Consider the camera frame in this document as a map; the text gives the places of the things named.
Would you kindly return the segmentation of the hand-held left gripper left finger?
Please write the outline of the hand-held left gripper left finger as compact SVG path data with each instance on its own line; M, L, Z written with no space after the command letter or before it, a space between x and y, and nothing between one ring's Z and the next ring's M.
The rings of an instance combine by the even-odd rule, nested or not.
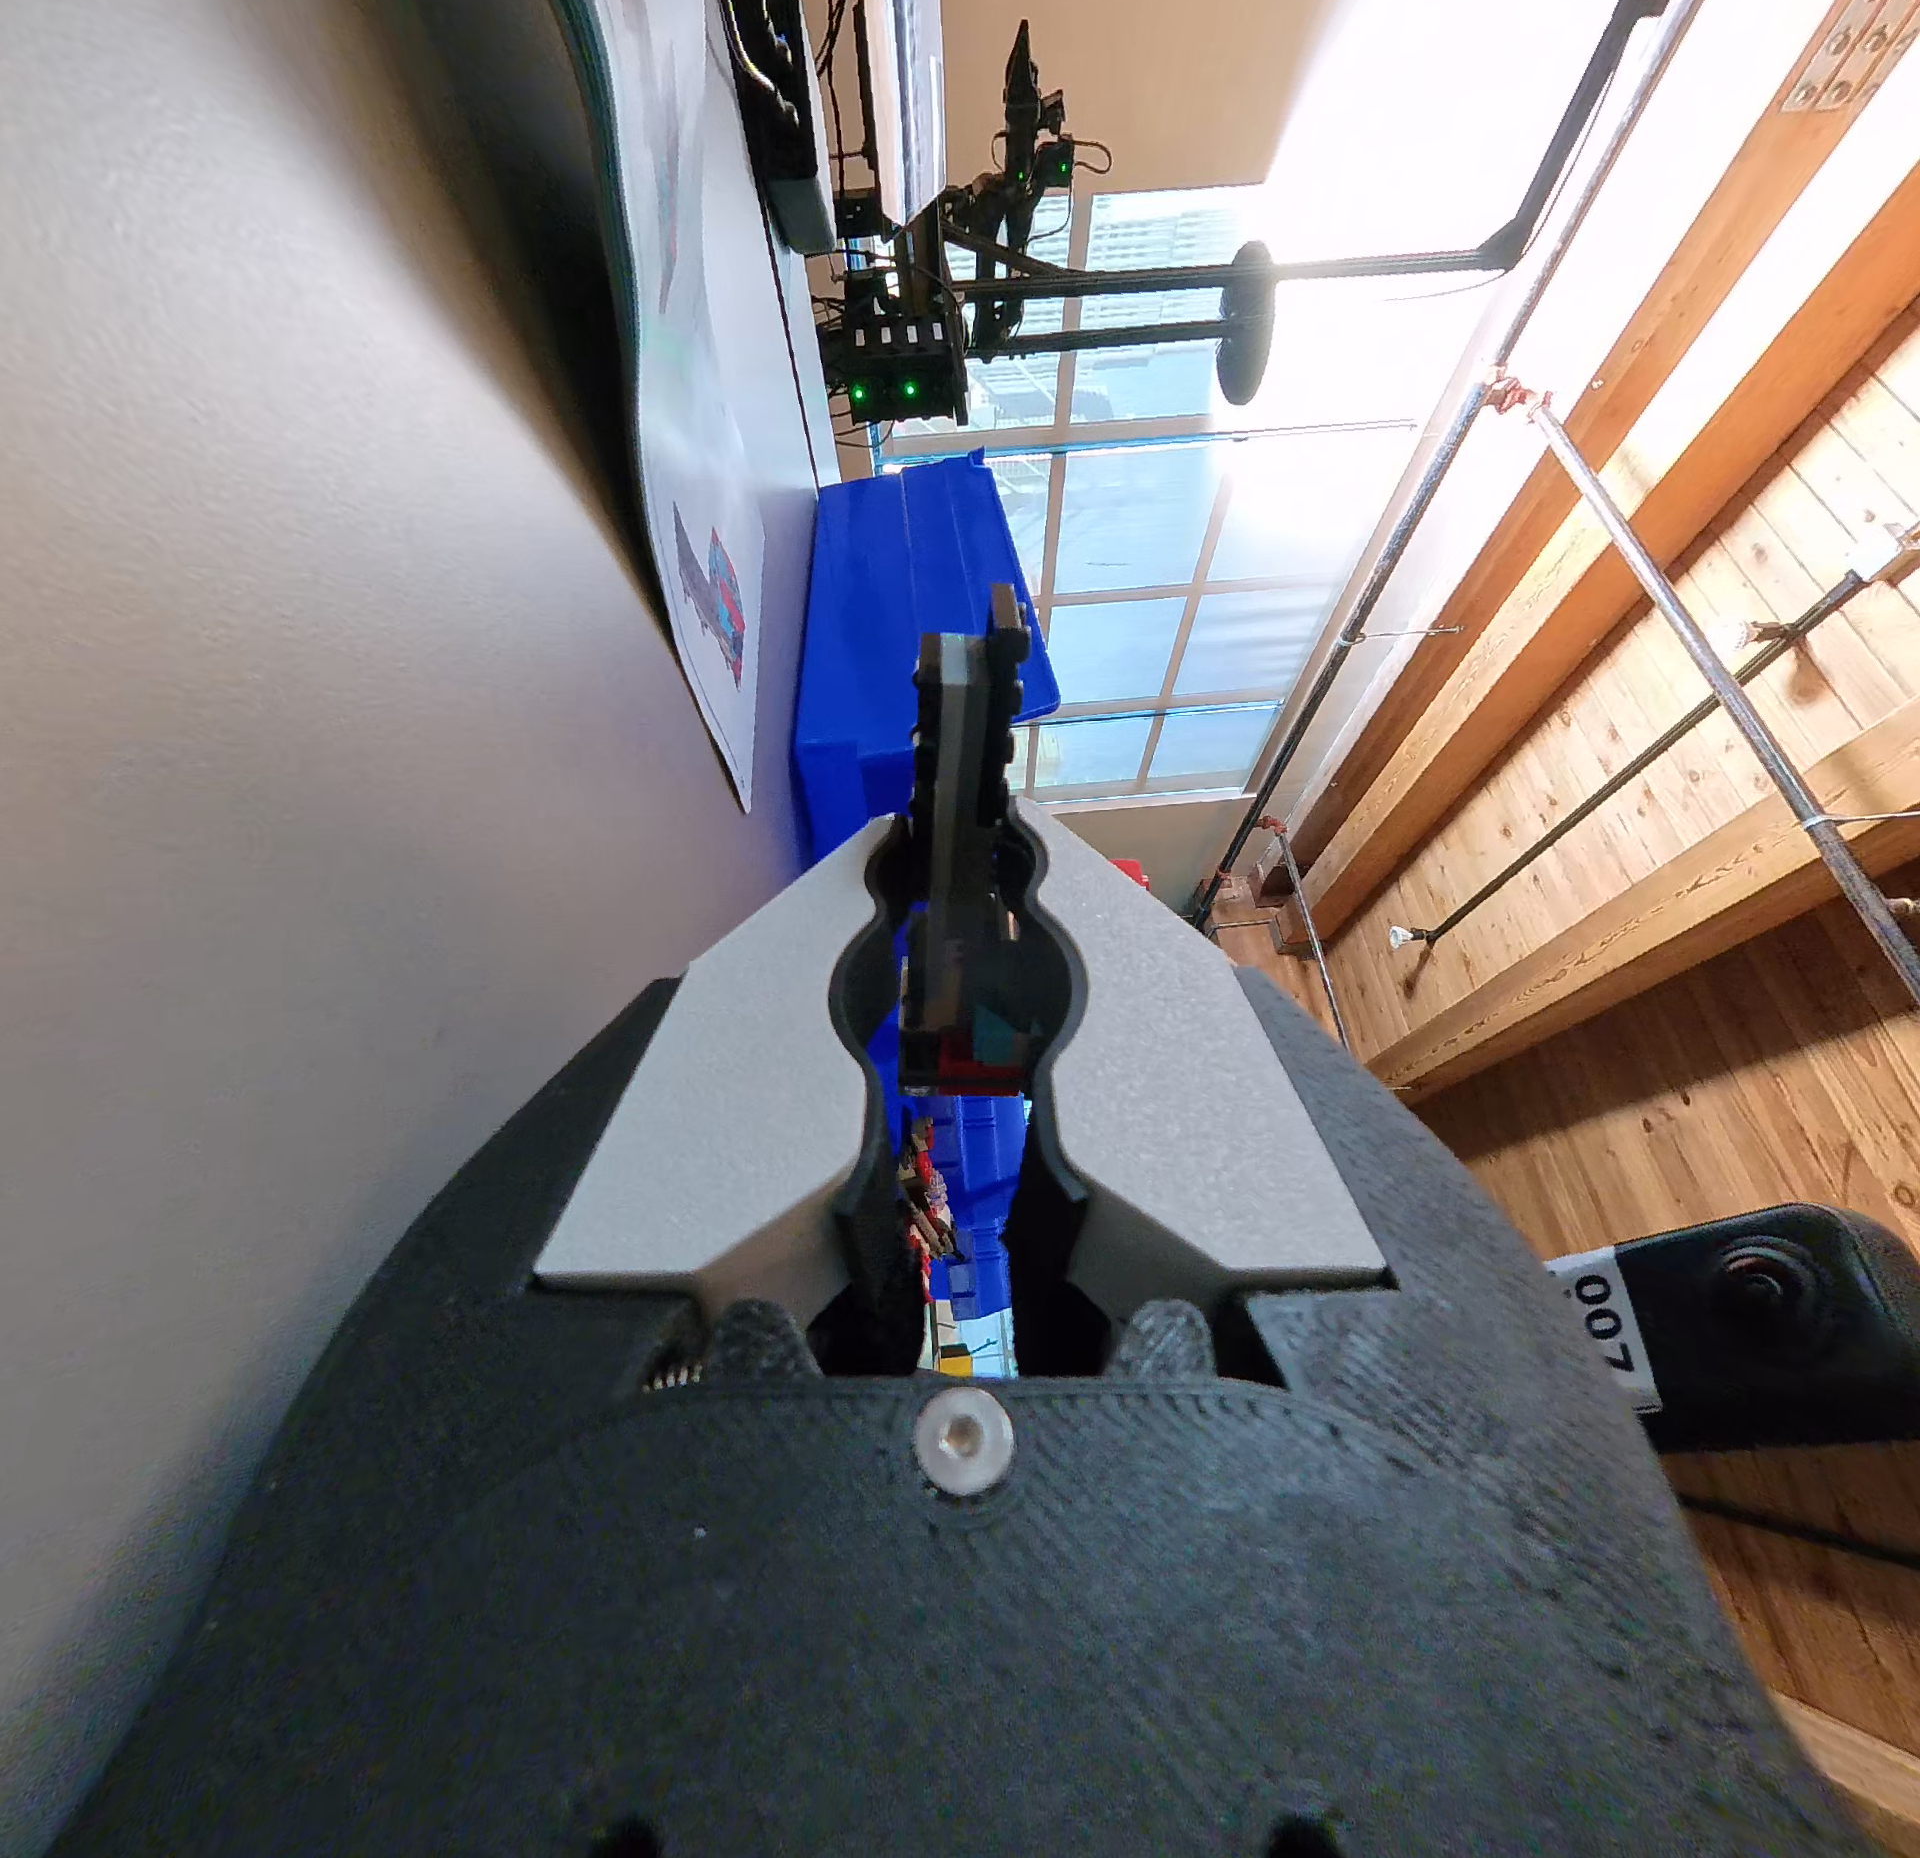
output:
M567 1293L691 1298L707 1325L737 1301L798 1325L833 1315L843 1366L914 1366L923 1279L885 1166L869 1036L847 955L891 946L873 867L908 839L871 818L716 944L660 1012L534 1281Z

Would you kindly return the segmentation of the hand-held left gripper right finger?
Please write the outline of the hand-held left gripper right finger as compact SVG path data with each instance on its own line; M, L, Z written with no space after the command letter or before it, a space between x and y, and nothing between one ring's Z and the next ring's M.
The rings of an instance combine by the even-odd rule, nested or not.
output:
M1371 1291L1389 1262L1246 973L1037 802L1028 892L1069 969L1005 1242L1019 1366L1099 1366L1150 1301Z

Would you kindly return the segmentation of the pile of toy bricks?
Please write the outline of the pile of toy bricks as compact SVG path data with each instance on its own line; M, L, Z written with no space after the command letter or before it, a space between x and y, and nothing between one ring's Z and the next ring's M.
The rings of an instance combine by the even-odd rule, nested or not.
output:
M898 1198L905 1210L908 1242L915 1249L925 1283L932 1267L955 1256L957 1232L949 1206L947 1179L932 1152L930 1116L909 1114L895 1152Z

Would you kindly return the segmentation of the toy brick truck model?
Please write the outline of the toy brick truck model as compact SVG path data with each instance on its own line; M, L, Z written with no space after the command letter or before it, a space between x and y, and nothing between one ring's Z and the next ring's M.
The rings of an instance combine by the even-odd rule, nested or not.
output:
M1033 1097L1069 1028L1076 965L1010 791L1028 647L1010 584L993 587L982 633L923 640L898 1015L912 1094Z

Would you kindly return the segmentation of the blue plastic bin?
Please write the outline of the blue plastic bin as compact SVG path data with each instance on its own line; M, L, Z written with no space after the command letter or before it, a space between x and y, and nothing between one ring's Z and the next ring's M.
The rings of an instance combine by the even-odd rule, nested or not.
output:
M977 458L933 459L895 476L843 483L820 505L814 531L809 594L804 615L804 657L795 729L795 766L804 791L814 867L856 836L871 818L902 818L914 790L914 731L919 725L915 667L925 634L984 631L991 591L1010 584L1030 624L1028 657L1019 667L1023 709L1028 688L1041 688L1044 709L1057 706L1050 666L1035 654L1044 641L1033 629L1030 598L1014 549L1014 533L993 476ZM851 981L851 1024L869 1036L877 1122L885 1166L868 1174L868 1206L891 1188L898 1219L895 1152L902 1124L919 1106L955 1110L963 1102L1014 1102L1024 1116L1033 1097L933 1097L901 1085L901 973L908 918L908 839L873 867L877 895L891 929L881 952L869 933L840 965ZM914 1366L843 1366L832 1352L843 1342L833 1315L806 1330L833 1375L925 1375L930 1318L936 1297L923 1279L923 1341Z

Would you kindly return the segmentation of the grey desk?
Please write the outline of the grey desk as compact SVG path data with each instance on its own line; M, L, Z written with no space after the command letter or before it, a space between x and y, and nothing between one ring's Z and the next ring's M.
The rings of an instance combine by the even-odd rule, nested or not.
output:
M3 0L5 1854L153 1695L455 1168L798 874L832 448L716 0L753 806L647 558L549 0Z

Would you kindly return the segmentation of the thin metal rod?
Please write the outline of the thin metal rod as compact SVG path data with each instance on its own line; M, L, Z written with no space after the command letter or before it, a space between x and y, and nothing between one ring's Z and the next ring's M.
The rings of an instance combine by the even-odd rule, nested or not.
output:
M1289 885L1289 898L1291 898L1291 903L1295 903L1295 908L1300 914L1300 922L1302 922L1302 929L1305 929L1305 943L1307 943L1307 949L1309 949L1309 955L1311 955L1311 961L1315 961L1315 971L1318 973L1321 987L1322 987L1326 997L1328 997L1328 1006L1329 1006L1329 1011L1331 1011L1331 1026L1335 1026L1335 1033L1338 1036L1338 1041L1341 1041L1341 1044L1351 1053L1351 1039L1349 1039L1349 1033L1348 1033L1348 1020L1346 1020L1346 1012L1342 1012L1342 1009L1341 1009L1341 1003L1338 1003L1336 991L1335 991L1335 987L1331 987L1331 967L1329 967L1329 959L1328 959L1328 952L1326 952L1322 937L1321 937L1321 933L1316 930L1316 925L1315 925L1315 915L1311 915L1311 908L1309 908L1309 903L1307 903L1307 893L1305 893L1305 874L1302 874L1302 867L1300 867L1298 856L1297 856L1297 851L1295 851L1295 844L1291 844L1291 840L1289 840L1289 832L1287 832L1287 828L1283 825L1283 821L1276 821L1276 818L1270 818L1270 817L1264 818L1264 828L1265 828L1265 829L1276 839L1276 843L1279 843L1281 863L1283 863L1286 879L1287 879L1287 885Z

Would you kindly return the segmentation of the black rod spot lamp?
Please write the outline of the black rod spot lamp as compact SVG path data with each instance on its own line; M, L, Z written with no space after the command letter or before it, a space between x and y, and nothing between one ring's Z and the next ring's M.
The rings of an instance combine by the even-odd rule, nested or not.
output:
M1900 584L1906 574L1915 571L1915 561L1918 525L1885 525L1861 539L1859 559L1837 579L1837 584L1826 594L1817 598L1811 606L1807 606L1795 619L1729 622L1727 626L1739 634L1735 641L1735 660L1729 664L1735 682L1745 688L1785 657L1796 654L1802 646L1807 646L1811 633L1837 619L1848 604L1862 598L1872 587ZM1462 898L1453 907L1453 911L1448 911L1429 927L1392 925L1388 929L1388 949L1399 954L1404 949L1429 949L1440 944L1462 922L1467 922L1467 918L1482 908L1496 893L1508 887L1520 874L1534 869L1535 863L1549 856L1550 849L1555 849L1561 840L1571 839L1571 834L1588 818L1600 814L1613 801L1613 796L1620 793L1620 790L1629 790L1629 786L1643 776L1650 766L1660 762L1682 744L1682 739L1690 737L1722 709L1723 706L1716 694L1707 694L1697 700L1687 713L1683 713L1652 740L1648 740L1634 756L1620 766L1620 770L1604 778L1588 796L1583 796L1553 825L1549 825L1549 832L1544 832L1530 844L1525 844L1525 849L1510 863L1506 863L1498 874L1493 874L1487 882L1482 882L1467 898Z

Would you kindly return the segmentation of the large grid window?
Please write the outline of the large grid window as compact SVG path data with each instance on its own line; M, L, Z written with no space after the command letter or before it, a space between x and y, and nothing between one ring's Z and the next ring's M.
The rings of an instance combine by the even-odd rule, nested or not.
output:
M1044 802L1246 790L1420 448L1490 276L1286 281L1246 407L1201 338L968 363L968 421L868 431L873 468L982 454L1061 703Z

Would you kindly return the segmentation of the silver ceiling pipe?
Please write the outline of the silver ceiling pipe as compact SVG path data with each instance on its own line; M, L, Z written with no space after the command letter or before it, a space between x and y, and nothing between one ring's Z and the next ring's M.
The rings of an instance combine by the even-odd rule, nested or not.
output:
M1604 527L1629 572L1638 579L1640 591L1654 609L1654 613L1676 634L1682 650L1692 662L1692 667L1698 671L1702 679L1707 683L1715 703L1732 721L1740 740L1748 744L1756 762L1764 768L1765 778L1785 801L1796 828L1817 844L1818 859L1833 875L1839 893L1859 914L1861 922L1868 927L1870 937L1873 939L1879 952L1885 954L1885 958L1891 961L1910 997L1915 999L1915 944L1910 939L1905 925L1891 908L1891 901L1885 895L1882 887L1873 881L1873 875L1864 869L1852 844L1852 834L1864 829L1870 822L1906 822L1915 818L1915 809L1900 809L1889 814L1841 814L1821 802L1805 772L1795 766L1785 745L1764 721L1758 708L1751 700L1751 694L1745 691L1745 683L1740 682L1736 671L1727 666L1727 662L1712 643L1707 631L1682 602L1674 584L1669 579L1666 568L1643 547L1643 539L1629 521L1625 510L1604 486L1602 476L1572 445L1563 421L1553 413L1549 395L1525 386L1510 373L1490 378L1488 394L1490 404L1498 404L1500 411L1520 410L1540 431L1549 447L1549 454L1571 477L1577 495L1597 518L1600 527Z

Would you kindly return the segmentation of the open instruction booklet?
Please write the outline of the open instruction booklet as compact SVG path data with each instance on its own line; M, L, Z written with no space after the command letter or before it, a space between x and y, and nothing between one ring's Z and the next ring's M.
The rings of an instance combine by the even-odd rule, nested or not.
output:
M588 119L647 550L732 793L753 809L758 506L707 292L707 0L549 0Z

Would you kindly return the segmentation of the black equipment box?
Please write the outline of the black equipment box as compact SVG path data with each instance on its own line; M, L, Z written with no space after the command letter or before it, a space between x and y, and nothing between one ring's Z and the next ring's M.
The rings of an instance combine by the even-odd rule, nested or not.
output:
M859 424L967 422L968 328L940 215L901 228L887 251L851 254L819 338L826 385Z

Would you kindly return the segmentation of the grey power adapter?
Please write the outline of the grey power adapter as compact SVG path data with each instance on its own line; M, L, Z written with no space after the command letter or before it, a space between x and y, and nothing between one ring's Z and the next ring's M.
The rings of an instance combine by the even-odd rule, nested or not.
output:
M728 0L735 87L755 180L782 240L804 257L833 246L826 99L804 0Z

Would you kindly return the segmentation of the computer monitor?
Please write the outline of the computer monitor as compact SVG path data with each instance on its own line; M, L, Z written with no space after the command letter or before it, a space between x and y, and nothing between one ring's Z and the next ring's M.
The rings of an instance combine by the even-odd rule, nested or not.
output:
M856 0L879 208L902 226L947 185L940 0Z

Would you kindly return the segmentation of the perforated metal bracket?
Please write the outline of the perforated metal bracket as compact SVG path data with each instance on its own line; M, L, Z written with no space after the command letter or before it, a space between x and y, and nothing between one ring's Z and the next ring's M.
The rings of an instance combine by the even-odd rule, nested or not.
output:
M1784 114L1827 114L1868 101L1910 51L1918 0L1844 0L1787 83Z

